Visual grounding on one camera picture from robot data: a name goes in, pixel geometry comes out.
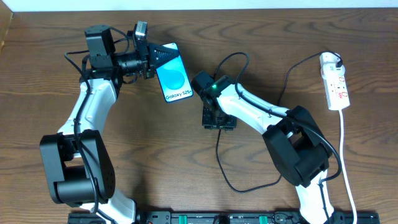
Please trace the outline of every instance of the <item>white backdrop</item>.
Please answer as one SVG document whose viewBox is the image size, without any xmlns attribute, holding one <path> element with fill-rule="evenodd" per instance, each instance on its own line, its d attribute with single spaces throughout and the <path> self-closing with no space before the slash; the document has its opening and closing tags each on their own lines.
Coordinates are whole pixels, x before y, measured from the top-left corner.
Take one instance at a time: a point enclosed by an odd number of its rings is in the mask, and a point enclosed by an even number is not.
<svg viewBox="0 0 398 224">
<path fill-rule="evenodd" d="M 398 7 L 398 0 L 3 0 L 14 12 Z"/>
</svg>

